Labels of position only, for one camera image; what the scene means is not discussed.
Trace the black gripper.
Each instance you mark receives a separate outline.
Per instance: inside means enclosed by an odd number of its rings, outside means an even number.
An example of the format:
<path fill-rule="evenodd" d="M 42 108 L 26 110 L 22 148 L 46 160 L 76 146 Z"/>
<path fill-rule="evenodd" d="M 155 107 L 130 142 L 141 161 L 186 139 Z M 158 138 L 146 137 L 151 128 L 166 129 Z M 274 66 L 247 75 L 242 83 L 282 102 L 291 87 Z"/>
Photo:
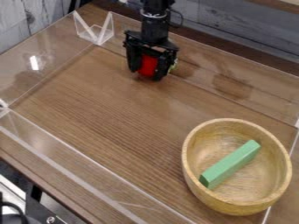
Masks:
<path fill-rule="evenodd" d="M 137 72 L 142 66 L 142 53 L 150 51 L 162 53 L 154 70 L 154 80 L 159 81 L 169 74 L 171 65 L 174 64 L 174 58 L 179 52 L 179 47 L 169 38 L 157 43 L 143 40 L 141 31 L 126 31 L 124 34 L 127 65 L 133 72 Z"/>

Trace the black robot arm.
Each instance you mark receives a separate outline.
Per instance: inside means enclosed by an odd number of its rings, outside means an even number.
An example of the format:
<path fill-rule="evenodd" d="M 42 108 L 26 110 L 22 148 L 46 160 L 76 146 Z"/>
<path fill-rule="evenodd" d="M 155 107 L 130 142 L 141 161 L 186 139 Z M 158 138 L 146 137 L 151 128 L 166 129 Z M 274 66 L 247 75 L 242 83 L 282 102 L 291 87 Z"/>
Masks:
<path fill-rule="evenodd" d="M 126 57 L 133 73 L 161 81 L 177 63 L 179 47 L 169 39 L 175 0 L 141 0 L 142 31 L 126 31 Z"/>

